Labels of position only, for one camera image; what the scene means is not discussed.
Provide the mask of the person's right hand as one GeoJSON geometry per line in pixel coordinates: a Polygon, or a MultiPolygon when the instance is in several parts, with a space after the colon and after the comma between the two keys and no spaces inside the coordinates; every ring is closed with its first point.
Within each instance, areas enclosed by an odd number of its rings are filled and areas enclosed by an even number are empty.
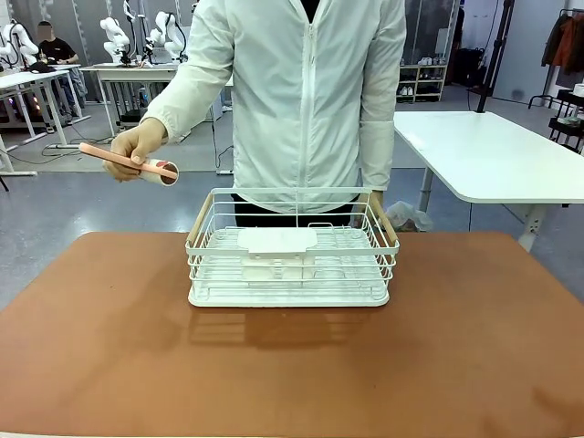
{"type": "MultiPolygon", "coordinates": [[[[140,125],[122,132],[112,142],[110,151],[142,165],[151,153],[158,150],[167,137],[164,125],[148,118],[140,125]]],[[[104,162],[104,169],[119,183],[136,180],[140,170],[115,162],[104,162]]]]}

